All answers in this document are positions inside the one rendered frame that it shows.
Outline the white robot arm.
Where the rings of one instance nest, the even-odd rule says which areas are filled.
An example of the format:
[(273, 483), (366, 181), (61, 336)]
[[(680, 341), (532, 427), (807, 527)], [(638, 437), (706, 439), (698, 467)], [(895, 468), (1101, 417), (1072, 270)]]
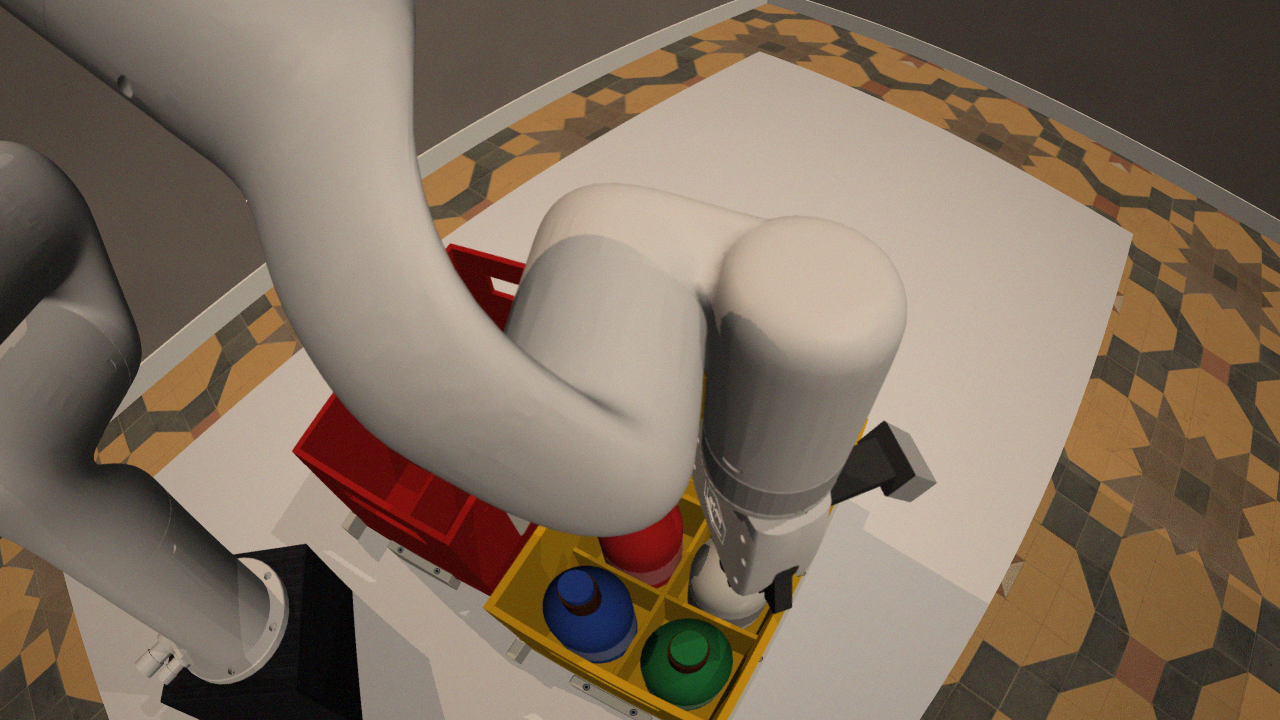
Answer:
[[(422, 190), (413, 0), (0, 6), (236, 183), (333, 393), (468, 495), (573, 536), (652, 527), (692, 477), (703, 372), (703, 468), (740, 509), (794, 514), (832, 487), (831, 506), (878, 487), (913, 502), (937, 483), (888, 421), (855, 445), (908, 299), (838, 222), (582, 186), (543, 218), (500, 331)], [(166, 685), (183, 667), (241, 682), (285, 634), (282, 578), (147, 471), (93, 461), (141, 357), (83, 195), (0, 141), (0, 536), (157, 632), (143, 676), (173, 653)]]

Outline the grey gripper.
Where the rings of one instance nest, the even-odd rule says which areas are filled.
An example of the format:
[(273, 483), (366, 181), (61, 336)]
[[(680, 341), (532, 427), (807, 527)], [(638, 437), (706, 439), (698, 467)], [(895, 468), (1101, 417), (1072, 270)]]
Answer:
[(741, 596), (764, 592), (773, 614), (792, 609), (792, 575), (801, 577), (819, 550), (829, 518), (831, 493), (812, 507), (787, 515), (768, 516), (740, 509), (707, 477), (701, 462), (701, 424), (692, 482), (728, 585)]

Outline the blue bottle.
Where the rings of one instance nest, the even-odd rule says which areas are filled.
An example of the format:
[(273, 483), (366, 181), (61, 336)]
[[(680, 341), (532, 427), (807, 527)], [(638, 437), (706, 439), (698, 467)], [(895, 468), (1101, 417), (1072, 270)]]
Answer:
[(627, 587), (603, 568), (561, 571), (547, 587), (541, 610), (561, 644), (591, 664), (622, 657), (637, 633)]

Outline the white bottle with grey label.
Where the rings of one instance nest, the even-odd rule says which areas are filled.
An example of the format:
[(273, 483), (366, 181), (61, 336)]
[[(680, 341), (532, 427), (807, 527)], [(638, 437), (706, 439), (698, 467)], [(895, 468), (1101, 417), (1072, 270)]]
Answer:
[(689, 575), (689, 603), (742, 629), (765, 607), (763, 593), (741, 596), (728, 585), (712, 538), (695, 553)]

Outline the green bottle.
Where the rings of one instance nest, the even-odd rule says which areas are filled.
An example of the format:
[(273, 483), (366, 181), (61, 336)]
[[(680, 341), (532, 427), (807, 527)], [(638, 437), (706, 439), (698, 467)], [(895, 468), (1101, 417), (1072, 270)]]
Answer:
[(640, 656), (649, 693), (685, 711), (714, 700), (732, 667), (733, 652), (726, 635), (710, 623), (692, 618), (657, 628)]

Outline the red crate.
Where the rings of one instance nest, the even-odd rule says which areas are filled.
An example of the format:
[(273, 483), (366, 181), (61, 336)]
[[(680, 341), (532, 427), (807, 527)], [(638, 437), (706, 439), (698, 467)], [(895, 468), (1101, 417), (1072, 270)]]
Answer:
[[(494, 290), (492, 277), (518, 284), (525, 264), (454, 243), (445, 251), (504, 331), (515, 296)], [(401, 456), (334, 393), (292, 452), (369, 528), (488, 596), (538, 529)]]

